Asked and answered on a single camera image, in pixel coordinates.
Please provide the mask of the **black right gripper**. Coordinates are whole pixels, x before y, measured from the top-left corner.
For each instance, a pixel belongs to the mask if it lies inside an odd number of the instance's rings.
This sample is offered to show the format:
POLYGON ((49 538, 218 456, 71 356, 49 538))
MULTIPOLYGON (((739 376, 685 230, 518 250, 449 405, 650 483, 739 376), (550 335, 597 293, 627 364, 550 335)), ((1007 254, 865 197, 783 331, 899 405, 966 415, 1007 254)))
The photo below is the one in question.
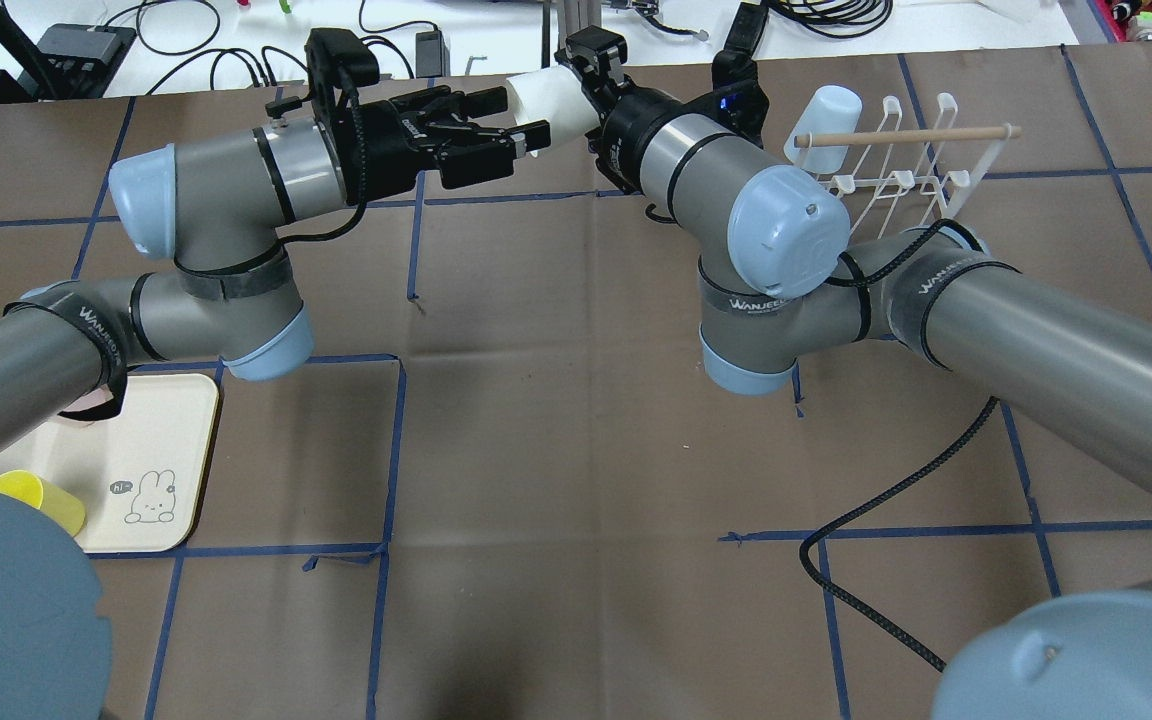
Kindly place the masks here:
POLYGON ((582 94, 594 108, 598 126, 586 132, 594 167, 623 194, 639 192, 646 146, 664 124, 677 118, 682 103, 657 88, 626 85, 626 36, 585 26, 559 44, 559 65, 571 69, 582 94))

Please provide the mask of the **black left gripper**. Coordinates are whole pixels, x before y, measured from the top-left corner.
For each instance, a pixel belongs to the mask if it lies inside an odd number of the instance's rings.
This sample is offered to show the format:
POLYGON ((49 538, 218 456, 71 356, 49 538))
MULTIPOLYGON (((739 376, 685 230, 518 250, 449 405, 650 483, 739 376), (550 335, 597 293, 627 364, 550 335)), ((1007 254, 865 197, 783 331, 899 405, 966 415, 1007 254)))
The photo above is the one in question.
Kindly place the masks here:
POLYGON ((477 122, 507 108, 502 86, 471 94, 435 86, 343 109, 335 150, 347 204, 411 191, 420 170, 438 172, 447 190, 511 176, 521 156, 550 147, 552 131, 548 120, 505 128, 477 122))

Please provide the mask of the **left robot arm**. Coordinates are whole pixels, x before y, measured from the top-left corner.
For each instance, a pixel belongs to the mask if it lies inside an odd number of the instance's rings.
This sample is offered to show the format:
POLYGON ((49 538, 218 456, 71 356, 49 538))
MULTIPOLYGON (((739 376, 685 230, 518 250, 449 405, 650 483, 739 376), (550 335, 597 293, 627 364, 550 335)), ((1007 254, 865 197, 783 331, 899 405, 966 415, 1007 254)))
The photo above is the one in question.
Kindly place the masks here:
MULTIPOLYGON (((244 381, 306 363, 314 333, 280 228, 334 211, 361 222, 371 200, 420 172, 450 188, 511 176, 547 149, 547 119, 483 118, 515 108, 505 88, 435 86, 365 103, 361 82, 314 82, 268 106, 268 123, 111 165, 108 187, 132 245, 169 272, 59 281, 0 316, 0 452, 54 416, 122 414, 132 367, 217 356, 244 381)), ((100 585, 54 520, 0 497, 0 719, 96 719, 113 634, 100 585)))

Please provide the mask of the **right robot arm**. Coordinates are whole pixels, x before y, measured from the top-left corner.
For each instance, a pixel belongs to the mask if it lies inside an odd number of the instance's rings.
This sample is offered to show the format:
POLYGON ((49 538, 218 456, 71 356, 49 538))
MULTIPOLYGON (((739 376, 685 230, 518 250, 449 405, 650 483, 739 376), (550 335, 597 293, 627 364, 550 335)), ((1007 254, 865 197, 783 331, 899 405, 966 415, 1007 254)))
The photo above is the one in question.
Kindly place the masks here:
POLYGON ((1039 602, 945 660, 814 562, 828 536, 943 467, 1000 404, 1152 493, 1152 324, 1033 281, 952 215, 855 245, 844 204, 805 159, 760 146, 753 69, 681 103, 637 85, 627 56, 608 29, 567 37, 556 61, 577 88, 562 109, 593 111, 579 132, 596 168, 699 242, 702 355, 719 387, 768 395, 801 356, 890 334, 990 392, 946 450, 799 543, 809 577, 940 674, 934 719, 1152 719, 1152 582, 1039 602))

